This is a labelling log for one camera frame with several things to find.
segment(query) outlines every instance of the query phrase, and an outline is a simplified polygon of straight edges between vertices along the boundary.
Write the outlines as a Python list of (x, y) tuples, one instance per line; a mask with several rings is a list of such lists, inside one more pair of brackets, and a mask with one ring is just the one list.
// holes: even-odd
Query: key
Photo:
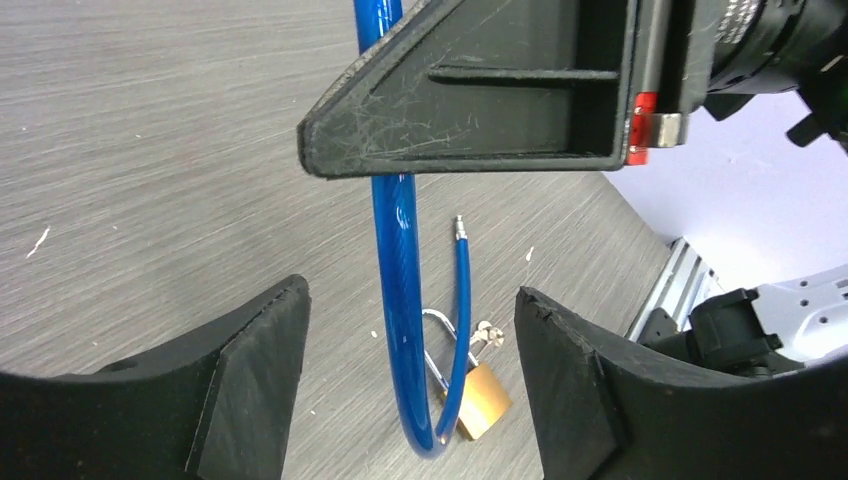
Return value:
[[(447, 316), (432, 309), (425, 309), (423, 314), (439, 319), (456, 339), (456, 329)], [(424, 350), (424, 360), (442, 387), (442, 401), (444, 401), (450, 384), (436, 368), (435, 362), (426, 350)], [(465, 391), (459, 407), (459, 431), (468, 440), (477, 440), (506, 414), (512, 406), (512, 399), (509, 398), (509, 394), (488, 365), (477, 361), (471, 352), (468, 353), (468, 361), (471, 364), (471, 370), (465, 377)]]

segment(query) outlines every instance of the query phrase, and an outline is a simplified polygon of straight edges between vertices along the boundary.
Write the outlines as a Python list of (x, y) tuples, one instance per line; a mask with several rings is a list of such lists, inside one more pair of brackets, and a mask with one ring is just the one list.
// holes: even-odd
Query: blue tube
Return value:
[[(354, 0), (354, 8), (360, 52), (376, 43), (402, 14), (400, 0)], [(467, 286), (460, 288), (464, 296), (460, 296), (459, 340), (451, 370), (452, 385), (448, 389), (442, 417), (433, 432), (424, 367), (415, 178), (412, 175), (374, 177), (371, 195), (386, 338), (398, 413), (407, 440), (415, 452), (422, 457), (433, 458), (444, 452), (456, 428), (465, 388), (466, 358), (471, 337), (470, 266), (457, 268), (458, 279), (467, 282)], [(459, 232), (457, 255), (458, 260), (460, 255), (464, 255), (461, 258), (467, 264), (468, 241), (460, 239)]]

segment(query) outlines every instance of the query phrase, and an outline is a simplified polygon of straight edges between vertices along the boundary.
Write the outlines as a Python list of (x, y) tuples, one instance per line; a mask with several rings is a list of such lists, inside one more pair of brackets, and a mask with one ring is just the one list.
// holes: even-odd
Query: gray wood surface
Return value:
[[(4, 2), (0, 368), (89, 372), (301, 273), (314, 307), (286, 478), (541, 478), (517, 287), (621, 332), (667, 249), (597, 174), (420, 178), (427, 305), (451, 310), (461, 213), (475, 320), (507, 333), (484, 359), (516, 405), (480, 441), (416, 458), (386, 363), (368, 182), (308, 178), (295, 157), (297, 121), (356, 56), (350, 3)], [(428, 341), (446, 364), (445, 336), (430, 326)]]

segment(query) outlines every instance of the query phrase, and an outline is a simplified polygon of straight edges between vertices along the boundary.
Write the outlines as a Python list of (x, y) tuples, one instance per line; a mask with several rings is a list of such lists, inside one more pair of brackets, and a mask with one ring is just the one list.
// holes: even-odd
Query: padlock body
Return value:
[(465, 392), (459, 407), (459, 431), (477, 440), (512, 406), (509, 394), (485, 363), (465, 377)]

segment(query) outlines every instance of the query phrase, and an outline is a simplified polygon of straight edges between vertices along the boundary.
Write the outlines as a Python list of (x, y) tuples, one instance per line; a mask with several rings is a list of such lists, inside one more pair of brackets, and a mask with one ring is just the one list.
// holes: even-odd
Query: white wall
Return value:
[(832, 140), (784, 133), (808, 111), (760, 96), (729, 120), (699, 111), (687, 145), (608, 178), (666, 240), (685, 236), (726, 289), (848, 263), (848, 156)]

